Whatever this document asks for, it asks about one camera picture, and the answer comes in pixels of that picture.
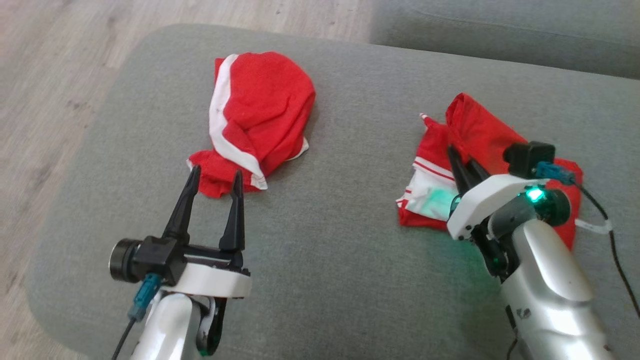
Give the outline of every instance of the crumpled red cloth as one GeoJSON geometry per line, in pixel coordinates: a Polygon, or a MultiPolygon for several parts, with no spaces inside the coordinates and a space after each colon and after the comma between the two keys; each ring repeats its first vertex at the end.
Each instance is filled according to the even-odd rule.
{"type": "MultiPolygon", "coordinates": [[[[455,146],[464,162],[468,161],[471,156],[490,174],[495,175],[508,172],[509,164],[502,158],[504,150],[513,143],[528,142],[471,96],[464,93],[456,96],[449,105],[445,116],[446,124],[437,123],[426,116],[423,117],[427,131],[418,146],[414,162],[414,168],[417,171],[426,170],[426,174],[433,176],[435,181],[452,181],[451,165],[447,156],[449,145],[455,146]]],[[[573,171],[577,182],[582,182],[582,170],[578,164],[557,158],[555,163],[573,171]]],[[[571,202],[571,218],[564,225],[555,228],[566,246],[571,249],[575,238],[574,221],[578,217],[580,209],[580,191],[575,186],[562,185],[555,180],[549,181],[547,188],[564,191],[571,202]]],[[[409,197],[410,193],[405,193],[405,199],[398,200],[401,225],[426,226],[446,230],[446,221],[425,217],[407,209],[407,198],[409,197]]]]}
{"type": "Polygon", "coordinates": [[[238,169],[244,191],[265,190],[267,176],[309,148],[303,130],[315,98],[311,78],[282,54],[216,59],[209,106],[212,149],[188,160],[190,167],[202,168],[200,192],[216,198],[228,193],[238,169]]]}

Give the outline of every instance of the gray upholstery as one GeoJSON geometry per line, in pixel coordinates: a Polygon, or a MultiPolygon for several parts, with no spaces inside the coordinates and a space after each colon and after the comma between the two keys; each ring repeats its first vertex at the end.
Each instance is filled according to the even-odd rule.
{"type": "MultiPolygon", "coordinates": [[[[33,314],[66,346],[105,358],[136,286],[112,281],[121,238],[160,234],[186,180],[185,159],[211,146],[216,57],[278,51],[313,79],[310,149],[246,196],[250,298],[227,308],[218,359],[485,359],[513,339],[499,286],[467,242],[403,228],[404,191],[424,132],[472,94],[530,139],[577,161],[611,213],[630,282],[640,281],[640,81],[367,44],[216,26],[164,28],[144,40],[90,126],[52,205],[28,280],[33,314]]],[[[216,245],[230,201],[196,199],[191,241],[216,245]]],[[[584,206],[582,216],[600,221],[584,206]]],[[[640,330],[607,239],[579,231],[575,255],[621,359],[640,330]]],[[[136,326],[125,346],[140,334],[136,326]]]]}
{"type": "Polygon", "coordinates": [[[640,0],[376,0],[371,42],[640,78],[640,0]]]}

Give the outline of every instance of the green led light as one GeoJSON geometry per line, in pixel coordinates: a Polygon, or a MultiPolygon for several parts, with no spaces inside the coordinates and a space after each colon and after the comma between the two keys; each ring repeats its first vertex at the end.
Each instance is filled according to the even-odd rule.
{"type": "Polygon", "coordinates": [[[541,200],[545,196],[545,192],[538,188],[533,188],[527,191],[527,196],[531,199],[531,201],[536,202],[541,200]]]}

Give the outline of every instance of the black cable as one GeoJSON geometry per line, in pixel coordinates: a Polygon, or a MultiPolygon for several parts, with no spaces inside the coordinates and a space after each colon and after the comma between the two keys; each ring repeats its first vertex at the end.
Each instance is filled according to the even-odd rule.
{"type": "Polygon", "coordinates": [[[111,360],[117,360],[118,359],[118,354],[120,353],[120,350],[122,349],[122,345],[124,345],[124,341],[127,339],[127,336],[129,335],[129,331],[131,331],[131,328],[133,327],[133,324],[136,323],[136,319],[132,318],[131,320],[129,320],[129,324],[127,325],[127,328],[124,329],[124,332],[122,333],[122,337],[120,338],[120,341],[118,342],[118,346],[116,347],[116,350],[113,352],[113,356],[111,356],[111,360]]]}
{"type": "MultiPolygon", "coordinates": [[[[580,191],[584,194],[584,196],[587,199],[589,199],[589,201],[591,201],[591,203],[593,203],[593,205],[598,209],[600,214],[602,214],[602,217],[604,217],[604,220],[608,221],[609,216],[607,215],[607,212],[604,210],[602,205],[600,205],[600,203],[593,198],[591,193],[589,193],[581,184],[574,183],[574,185],[578,189],[580,189],[580,191]]],[[[616,268],[618,269],[618,274],[620,274],[620,278],[622,279],[622,282],[625,283],[625,287],[627,288],[627,293],[631,298],[631,303],[634,305],[634,308],[636,309],[636,315],[638,316],[638,318],[640,318],[640,307],[638,307],[638,301],[636,300],[636,296],[634,295],[633,290],[631,290],[631,285],[629,285],[629,281],[627,280],[627,276],[625,275],[625,272],[622,270],[622,266],[620,266],[620,260],[618,259],[618,251],[616,250],[616,238],[613,235],[613,230],[609,230],[609,243],[611,244],[611,254],[613,254],[613,262],[616,264],[616,268]]]]}
{"type": "Polygon", "coordinates": [[[509,346],[509,350],[507,350],[507,360],[511,359],[511,353],[513,352],[513,349],[516,348],[517,344],[518,344],[518,338],[513,339],[513,342],[509,346]]]}

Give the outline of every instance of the white tag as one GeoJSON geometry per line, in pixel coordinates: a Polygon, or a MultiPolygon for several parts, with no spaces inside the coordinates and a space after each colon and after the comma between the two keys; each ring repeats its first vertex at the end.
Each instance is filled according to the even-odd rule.
{"type": "Polygon", "coordinates": [[[575,219],[575,225],[577,227],[581,227],[583,229],[589,230],[596,234],[609,234],[609,231],[613,230],[613,225],[611,221],[606,220],[604,225],[593,225],[586,221],[580,220],[579,218],[575,219]]]}

